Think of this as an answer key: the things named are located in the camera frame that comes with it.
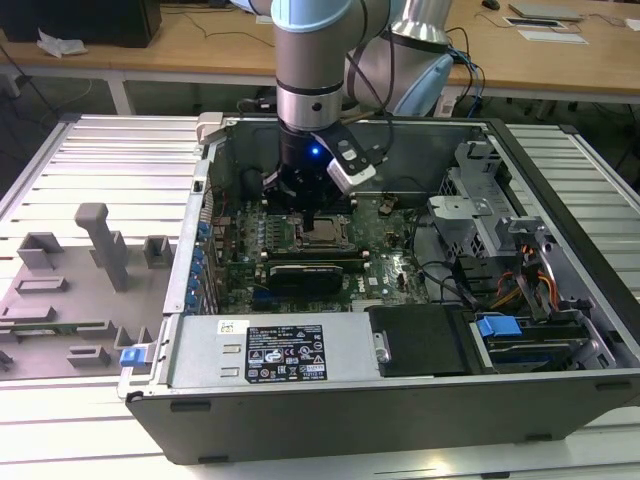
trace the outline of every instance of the paper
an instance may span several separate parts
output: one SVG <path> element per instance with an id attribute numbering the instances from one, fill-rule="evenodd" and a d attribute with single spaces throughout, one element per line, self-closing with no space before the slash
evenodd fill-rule
<path id="1" fill-rule="evenodd" d="M 62 58 L 62 55 L 87 53 L 82 40 L 61 40 L 43 33 L 40 29 L 38 29 L 38 32 L 40 33 L 40 40 L 36 44 L 54 57 Z"/>
<path id="2" fill-rule="evenodd" d="M 577 43 L 588 45 L 584 38 L 575 33 L 556 33 L 556 32 L 534 32 L 529 30 L 518 30 L 527 40 L 534 42 L 559 42 L 559 43 Z"/>
<path id="3" fill-rule="evenodd" d="M 640 31 L 640 20 L 634 20 L 633 18 L 627 18 L 625 20 L 627 26 L 634 32 Z"/>

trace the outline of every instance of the gray plastic block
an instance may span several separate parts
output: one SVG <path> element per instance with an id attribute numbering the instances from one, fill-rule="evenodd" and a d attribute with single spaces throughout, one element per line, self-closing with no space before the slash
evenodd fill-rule
<path id="1" fill-rule="evenodd" d="M 147 327 L 142 327 L 140 329 L 140 333 L 138 334 L 138 341 L 136 343 L 151 343 L 153 339 L 151 338 L 151 334 Z"/>
<path id="2" fill-rule="evenodd" d="M 75 221 L 76 225 L 84 228 L 89 234 L 114 290 L 125 292 L 129 278 L 126 269 L 126 247 L 123 255 L 124 240 L 121 236 L 116 236 L 119 240 L 114 243 L 114 237 L 107 227 L 108 214 L 109 210 L 104 203 L 83 203 L 78 207 Z"/>
<path id="3" fill-rule="evenodd" d="M 20 337 L 9 329 L 0 330 L 0 343 L 20 343 Z"/>
<path id="4" fill-rule="evenodd" d="M 111 363 L 111 356 L 102 345 L 74 346 L 69 347 L 67 360 L 74 368 L 82 367 L 108 367 Z"/>
<path id="5" fill-rule="evenodd" d="M 84 340 L 115 339 L 117 334 L 117 329 L 112 321 L 104 322 L 100 327 L 78 327 L 76 331 Z"/>
<path id="6" fill-rule="evenodd" d="M 52 322 L 56 316 L 53 307 L 5 308 L 0 315 L 0 322 L 13 323 L 45 323 Z"/>
<path id="7" fill-rule="evenodd" d="M 129 250 L 127 249 L 127 245 L 124 243 L 124 237 L 120 232 L 111 232 L 111 238 L 113 240 L 113 245 L 115 246 L 115 249 L 116 249 L 116 254 L 118 256 L 122 256 L 122 258 L 124 259 L 124 264 L 126 265 L 127 261 L 129 260 Z M 102 264 L 102 260 L 100 259 L 98 252 L 91 249 L 89 250 L 89 253 L 91 254 L 91 258 L 93 258 L 93 261 L 96 264 L 96 267 L 104 268 L 104 265 Z"/>
<path id="8" fill-rule="evenodd" d="M 18 248 L 18 255 L 29 270 L 53 270 L 48 253 L 64 250 L 53 233 L 28 233 Z"/>
<path id="9" fill-rule="evenodd" d="M 37 277 L 28 280 L 20 280 L 15 286 L 20 295 L 30 293 L 60 293 L 67 289 L 67 281 L 64 277 Z"/>
<path id="10" fill-rule="evenodd" d="M 126 347 L 133 345 L 133 340 L 129 337 L 127 330 L 124 327 L 118 327 L 118 333 L 116 339 L 113 342 L 114 350 L 124 350 Z"/>
<path id="11" fill-rule="evenodd" d="M 8 372 L 10 363 L 13 363 L 13 358 L 0 350 L 0 370 Z"/>
<path id="12" fill-rule="evenodd" d="M 173 265 L 173 252 L 167 236 L 147 237 L 143 251 L 149 268 L 171 268 Z"/>

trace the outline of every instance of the white cord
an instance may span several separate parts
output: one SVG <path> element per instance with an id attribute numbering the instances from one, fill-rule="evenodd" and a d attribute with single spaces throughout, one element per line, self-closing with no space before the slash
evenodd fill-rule
<path id="1" fill-rule="evenodd" d="M 57 107 L 55 107 L 53 109 L 53 112 L 57 112 L 58 110 L 60 110 L 62 107 L 65 107 L 67 105 L 69 105 L 70 103 L 73 103 L 77 100 L 80 100 L 81 98 L 86 97 L 87 95 L 89 95 L 89 92 L 91 92 L 91 89 L 93 88 L 93 80 L 89 79 L 89 87 L 87 88 L 87 90 L 85 92 L 83 92 L 81 95 L 78 95 L 77 97 L 72 98 L 71 100 L 67 100 L 64 103 L 61 103 L 60 105 L 58 105 Z M 45 119 L 51 115 L 53 112 L 47 112 L 45 113 L 42 118 L 40 119 L 40 128 L 42 128 L 42 122 L 45 121 Z"/>

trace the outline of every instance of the power supply label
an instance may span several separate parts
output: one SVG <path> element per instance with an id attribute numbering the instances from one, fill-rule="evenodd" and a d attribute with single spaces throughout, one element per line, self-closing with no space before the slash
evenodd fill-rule
<path id="1" fill-rule="evenodd" d="M 321 325 L 249 327 L 245 351 L 249 383 L 327 379 Z"/>

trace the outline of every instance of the desk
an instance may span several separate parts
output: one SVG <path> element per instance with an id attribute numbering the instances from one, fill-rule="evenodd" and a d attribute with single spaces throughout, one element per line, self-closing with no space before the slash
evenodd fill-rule
<path id="1" fill-rule="evenodd" d="M 584 0 L 535 0 L 567 5 L 580 14 L 640 18 L 640 5 Z M 109 84 L 116 111 L 134 113 L 126 91 L 129 80 L 274 85 L 275 49 L 242 34 L 215 35 L 204 39 L 180 9 L 163 9 L 163 23 L 146 49 L 90 45 L 85 55 L 51 57 L 34 44 L 3 42 L 25 72 L 34 76 L 94 78 Z M 271 25 L 256 24 L 241 11 L 191 13 L 189 17 L 207 33 L 246 32 L 273 43 Z M 506 0 L 498 12 L 480 6 L 479 0 L 454 0 L 448 27 L 462 26 L 471 42 L 474 62 L 486 75 L 486 96 L 640 103 L 640 32 L 614 27 L 599 17 L 579 24 L 589 45 L 530 42 L 515 29 L 498 28 L 503 16 L 513 16 Z M 457 47 L 464 39 L 453 32 Z M 0 74 L 15 69 L 0 56 Z M 468 74 L 456 66 L 439 102 L 439 114 L 450 115 L 452 102 L 468 82 Z"/>
<path id="2" fill-rule="evenodd" d="M 4 40 L 2 43 L 9 55 L 28 75 L 106 81 L 119 115 L 135 114 L 126 89 L 126 82 L 130 80 L 275 85 L 273 47 L 242 33 L 205 39 L 190 18 L 208 34 L 245 32 L 270 44 L 274 43 L 272 25 L 257 24 L 254 15 L 240 10 L 192 12 L 163 8 L 162 25 L 147 48 L 88 45 L 87 54 L 57 59 L 33 43 L 6 42 L 4 36 L 0 41 Z M 0 54 L 0 74 L 16 73 Z M 5 81 L 10 91 L 19 94 L 11 83 Z"/>
<path id="3" fill-rule="evenodd" d="M 584 0 L 535 0 L 532 3 L 566 5 L 581 15 L 640 18 L 640 5 Z M 508 1 L 493 12 L 475 0 L 454 0 L 448 28 L 463 27 L 469 35 L 471 56 L 487 76 L 487 97 L 605 103 L 640 103 L 640 32 L 615 27 L 600 17 L 590 16 L 567 31 L 578 32 L 589 45 L 532 42 L 507 25 L 502 17 L 517 17 Z M 464 48 L 461 32 L 452 32 L 457 48 Z M 469 74 L 456 66 L 440 104 L 451 106 L 468 81 Z"/>

